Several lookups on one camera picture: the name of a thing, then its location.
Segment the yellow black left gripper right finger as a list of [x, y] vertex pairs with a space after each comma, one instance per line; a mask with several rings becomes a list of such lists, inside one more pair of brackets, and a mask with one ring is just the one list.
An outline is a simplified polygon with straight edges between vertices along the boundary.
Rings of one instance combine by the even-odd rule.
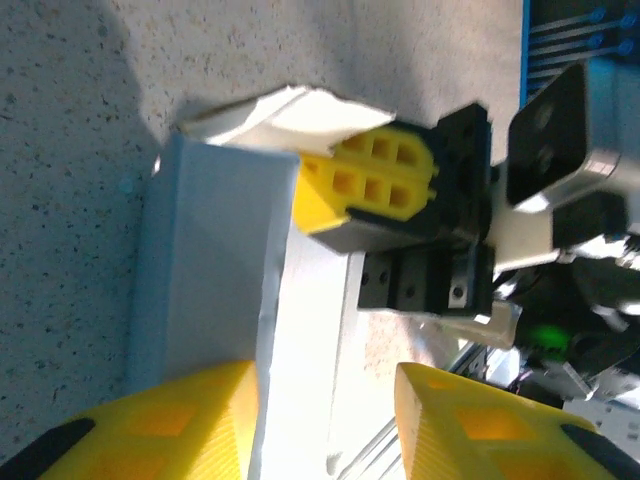
[[420, 363], [398, 364], [395, 421], [409, 479], [636, 479], [589, 421]]

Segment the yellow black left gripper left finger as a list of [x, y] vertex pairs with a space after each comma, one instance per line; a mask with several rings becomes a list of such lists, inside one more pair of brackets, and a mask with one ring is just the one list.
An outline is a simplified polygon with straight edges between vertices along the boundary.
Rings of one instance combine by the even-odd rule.
[[237, 361], [89, 409], [1, 466], [4, 479], [245, 479], [256, 365]]

